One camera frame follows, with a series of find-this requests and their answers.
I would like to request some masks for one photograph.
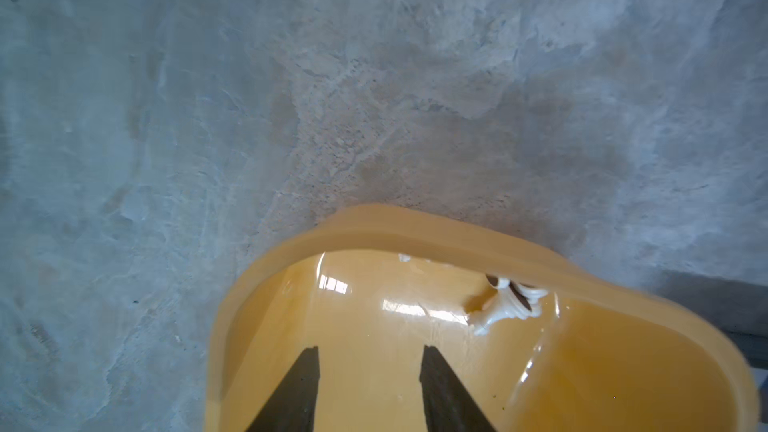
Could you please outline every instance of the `gray concrete surface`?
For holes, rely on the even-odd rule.
[[[0,0],[0,74],[2,430],[200,430],[235,277],[361,202],[768,334],[768,0]]]

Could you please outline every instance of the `yellow container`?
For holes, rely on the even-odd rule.
[[[474,335],[468,313],[495,293],[484,274],[549,290],[541,315]],[[441,411],[430,360],[469,405]],[[309,405],[275,401],[281,384]],[[286,430],[436,430],[450,419],[479,421],[466,430],[747,432],[758,399],[734,345],[679,305],[519,238],[360,206],[269,251],[219,307],[206,432],[263,430],[257,418],[281,414]]]

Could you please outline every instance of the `concrete floor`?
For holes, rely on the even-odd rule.
[[[235,277],[343,206],[768,334],[768,0],[0,0],[0,429],[200,430]]]

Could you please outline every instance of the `yellow plastic surface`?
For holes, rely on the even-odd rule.
[[[473,335],[467,312],[494,294],[485,273],[550,290],[542,316]],[[314,430],[426,430],[424,345],[499,431],[756,429],[748,367],[691,312],[520,239],[361,206],[284,242],[233,286],[211,337],[206,432],[247,429],[313,346]]]

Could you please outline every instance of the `yellow tub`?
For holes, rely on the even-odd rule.
[[[468,314],[496,293],[484,274],[549,290],[541,315],[475,335]],[[758,400],[734,345],[674,303],[519,238],[360,206],[237,280],[205,414],[206,432],[747,432]]]

